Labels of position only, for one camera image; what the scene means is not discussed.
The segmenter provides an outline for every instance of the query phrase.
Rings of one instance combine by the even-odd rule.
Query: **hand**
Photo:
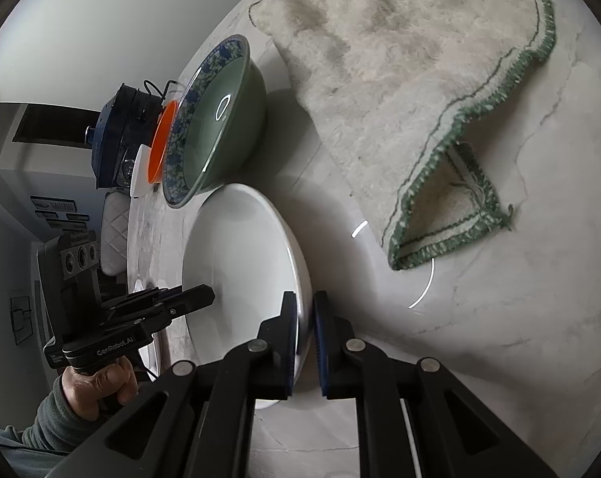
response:
[[[93,375],[83,375],[67,366],[62,374],[62,390],[72,410],[82,419],[96,421],[98,401],[117,393],[117,401],[125,405],[137,395],[137,378],[127,357],[118,359]]]

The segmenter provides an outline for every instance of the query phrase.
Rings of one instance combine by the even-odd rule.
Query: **white quilted cushion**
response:
[[[101,231],[101,266],[102,271],[110,276],[126,271],[130,208],[131,198],[121,192],[112,192],[105,197]]]

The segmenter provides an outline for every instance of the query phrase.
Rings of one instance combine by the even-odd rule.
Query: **table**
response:
[[[238,181],[279,209],[304,252],[314,290],[389,356],[439,358],[561,477],[579,477],[601,448],[601,26],[581,0],[553,0],[557,44],[510,100],[468,131],[511,232],[408,271],[389,269],[287,69],[252,27],[243,0],[194,54],[187,84],[232,33],[250,41],[268,91],[260,150]],[[181,284],[188,232],[206,195],[180,210],[161,190],[133,199],[132,287]],[[416,306],[408,308],[417,300]],[[184,319],[166,330],[170,361],[191,357]],[[294,396],[255,415],[250,476],[358,476],[355,406],[320,396],[310,352]]]

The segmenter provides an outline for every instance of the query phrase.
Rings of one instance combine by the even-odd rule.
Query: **towel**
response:
[[[551,0],[261,0],[250,17],[391,268],[509,225],[462,134],[548,58]]]

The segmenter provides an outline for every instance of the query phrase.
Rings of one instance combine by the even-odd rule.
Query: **gray sleeve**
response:
[[[24,431],[7,426],[0,429],[0,437],[35,449],[70,452],[103,424],[103,419],[87,421],[70,409],[62,391],[61,377],[58,377],[53,390],[37,408],[33,425]]]

